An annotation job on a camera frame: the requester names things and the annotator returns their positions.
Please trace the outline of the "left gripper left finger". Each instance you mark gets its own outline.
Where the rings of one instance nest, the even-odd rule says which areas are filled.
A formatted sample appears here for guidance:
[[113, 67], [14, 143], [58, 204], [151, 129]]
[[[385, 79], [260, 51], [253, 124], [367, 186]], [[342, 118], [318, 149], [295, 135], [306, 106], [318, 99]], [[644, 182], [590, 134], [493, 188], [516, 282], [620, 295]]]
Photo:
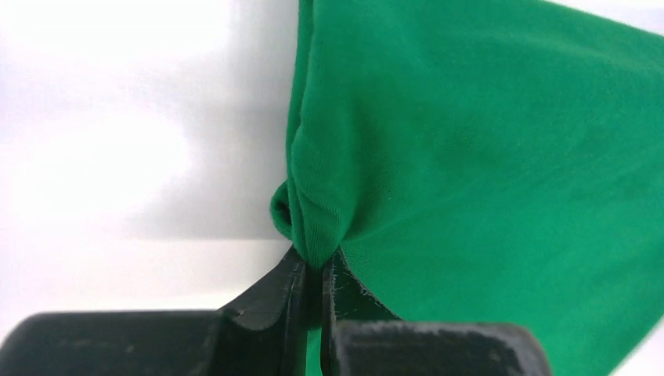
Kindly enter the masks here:
[[4, 375], [302, 375], [306, 266], [289, 250], [216, 310], [40, 313], [1, 348]]

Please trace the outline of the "green t shirt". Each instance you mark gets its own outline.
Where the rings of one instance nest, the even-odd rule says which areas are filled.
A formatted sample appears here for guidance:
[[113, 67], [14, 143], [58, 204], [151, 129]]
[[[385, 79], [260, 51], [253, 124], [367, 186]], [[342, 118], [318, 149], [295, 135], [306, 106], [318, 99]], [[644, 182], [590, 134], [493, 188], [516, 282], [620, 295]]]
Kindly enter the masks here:
[[546, 1], [302, 1], [271, 212], [408, 320], [607, 375], [663, 315], [663, 38]]

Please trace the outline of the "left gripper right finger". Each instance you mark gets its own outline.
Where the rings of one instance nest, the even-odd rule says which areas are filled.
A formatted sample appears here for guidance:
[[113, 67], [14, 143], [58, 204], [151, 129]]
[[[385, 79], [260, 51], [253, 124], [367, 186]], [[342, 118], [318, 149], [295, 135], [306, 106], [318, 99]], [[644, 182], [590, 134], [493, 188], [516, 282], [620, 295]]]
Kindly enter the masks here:
[[408, 321], [349, 269], [342, 250], [322, 271], [324, 375], [550, 375], [541, 344], [505, 323]]

